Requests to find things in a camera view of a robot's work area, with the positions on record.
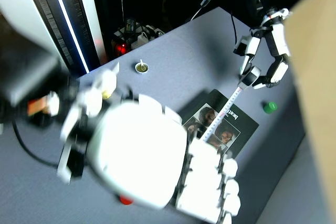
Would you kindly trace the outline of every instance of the table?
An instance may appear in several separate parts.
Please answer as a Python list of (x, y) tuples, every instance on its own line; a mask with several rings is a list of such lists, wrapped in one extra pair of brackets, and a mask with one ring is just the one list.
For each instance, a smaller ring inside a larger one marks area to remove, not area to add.
[[(243, 23), (236, 19), (235, 23), (238, 36), (248, 32)], [(235, 90), (243, 59), (232, 53), (233, 47), (230, 14), (217, 8), (90, 72), (81, 78), (81, 85), (119, 62), (121, 90), (130, 86), (134, 93), (147, 94), (179, 111), (203, 90), (218, 89), (226, 96)], [(150, 67), (147, 74), (134, 71), (140, 59)], [(263, 41), (254, 63), (265, 73), (271, 62)], [(266, 114), (261, 106), (264, 101), (275, 101), (279, 110)], [(245, 90), (236, 105), (260, 125), (237, 156), (242, 207), (234, 224), (254, 223), (304, 134), (291, 72), (272, 89)], [(58, 160), (59, 126), (44, 131), (23, 123), (18, 127), (31, 150)], [(0, 136), (0, 170), (1, 223), (200, 222), (171, 206), (155, 211), (121, 205), (87, 170), (81, 180), (64, 186), (54, 170), (37, 164), (20, 149), (9, 126)]]

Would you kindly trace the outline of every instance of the gray tabletop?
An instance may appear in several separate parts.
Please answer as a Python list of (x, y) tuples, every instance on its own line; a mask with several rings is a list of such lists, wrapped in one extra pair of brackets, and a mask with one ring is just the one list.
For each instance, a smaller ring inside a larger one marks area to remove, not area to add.
[[(235, 23), (238, 36), (248, 33), (247, 26), (236, 19)], [(147, 94), (179, 111), (203, 90), (210, 92), (218, 89), (226, 96), (235, 90), (242, 58), (232, 53), (233, 48), (234, 31), (230, 15), (217, 8), (90, 72), (81, 78), (81, 84), (92, 82), (102, 68), (113, 68), (119, 61), (118, 87), (121, 90), (126, 91), (127, 87), (131, 87), (135, 93)], [(134, 71), (134, 65), (140, 59), (150, 67), (147, 74), (139, 75)], [(265, 73), (271, 62), (272, 58), (263, 41), (254, 63)], [(293, 78), (289, 72), (281, 84), (272, 89), (248, 89), (238, 97), (236, 105), (260, 125), (237, 157), (238, 172), (242, 173), (244, 167), (251, 164), (250, 161), (268, 139), (272, 129), (275, 133), (286, 129), (282, 127), (277, 130), (277, 123), (288, 110), (288, 104), (292, 103), (294, 91)], [(279, 110), (272, 115), (264, 113), (261, 107), (264, 101), (275, 101)], [(297, 110), (297, 104), (294, 107), (291, 111)], [(58, 160), (61, 151), (59, 126), (40, 130), (21, 122), (18, 127), (31, 150), (49, 160)], [(291, 146), (294, 150), (295, 145), (289, 139), (286, 148)], [(290, 156), (283, 156), (286, 160), (282, 163), (286, 164)], [(274, 178), (281, 176), (284, 166), (282, 170), (277, 170)], [(81, 180), (65, 186), (56, 178), (54, 170), (39, 165), (20, 149), (9, 126), (5, 127), (4, 134), (0, 136), (0, 171), (0, 223), (200, 222), (177, 212), (171, 206), (160, 211), (135, 205), (124, 206), (87, 170)], [(250, 181), (250, 176), (242, 183)], [(242, 206), (249, 198), (248, 192), (241, 195)], [(254, 223), (251, 220), (258, 217), (267, 199), (263, 197), (260, 204), (255, 206), (245, 205), (246, 211), (242, 207), (239, 215), (244, 215), (250, 221), (236, 217), (234, 223)]]

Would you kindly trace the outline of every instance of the white light strip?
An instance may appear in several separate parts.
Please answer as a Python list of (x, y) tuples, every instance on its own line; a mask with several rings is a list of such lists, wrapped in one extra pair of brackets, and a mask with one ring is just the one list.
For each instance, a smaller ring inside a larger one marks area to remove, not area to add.
[(58, 0), (58, 3), (59, 3), (59, 5), (60, 5), (60, 7), (61, 7), (61, 10), (62, 10), (62, 12), (63, 12), (65, 21), (66, 21), (67, 24), (68, 24), (70, 33), (71, 33), (71, 35), (72, 35), (73, 41), (75, 42), (76, 48), (77, 48), (77, 50), (78, 50), (80, 59), (81, 59), (83, 65), (84, 65), (85, 71), (86, 71), (86, 73), (88, 73), (88, 72), (89, 72), (88, 66), (86, 65), (86, 62), (85, 62), (85, 60), (84, 60), (84, 56), (83, 56), (82, 50), (81, 50), (80, 47), (79, 47), (78, 40), (77, 40), (77, 38), (76, 38), (74, 29), (72, 28), (72, 25), (71, 25), (71, 22), (70, 22), (70, 19), (69, 19), (67, 10), (65, 9), (65, 6), (64, 6), (64, 3), (63, 3), (63, 0)]

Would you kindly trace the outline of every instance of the measuring tape blade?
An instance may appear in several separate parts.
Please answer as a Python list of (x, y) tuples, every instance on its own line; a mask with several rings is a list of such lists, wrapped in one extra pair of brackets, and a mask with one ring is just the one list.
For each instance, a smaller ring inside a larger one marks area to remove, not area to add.
[(226, 113), (229, 111), (235, 100), (237, 99), (238, 95), (242, 92), (242, 88), (238, 87), (235, 92), (230, 96), (229, 100), (225, 103), (221, 111), (218, 113), (216, 118), (212, 121), (212, 123), (209, 125), (209, 127), (206, 129), (204, 134), (201, 136), (200, 140), (201, 141), (208, 141), (210, 138), (211, 134), (215, 131), (215, 129), (221, 124), (224, 116)]

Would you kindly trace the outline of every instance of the green bottle cap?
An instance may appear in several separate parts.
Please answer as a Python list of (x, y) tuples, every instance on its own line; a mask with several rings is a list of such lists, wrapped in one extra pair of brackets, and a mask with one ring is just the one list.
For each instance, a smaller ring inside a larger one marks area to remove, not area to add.
[(264, 111), (267, 114), (272, 114), (273, 112), (275, 112), (278, 109), (278, 106), (275, 102), (269, 102), (264, 106)]

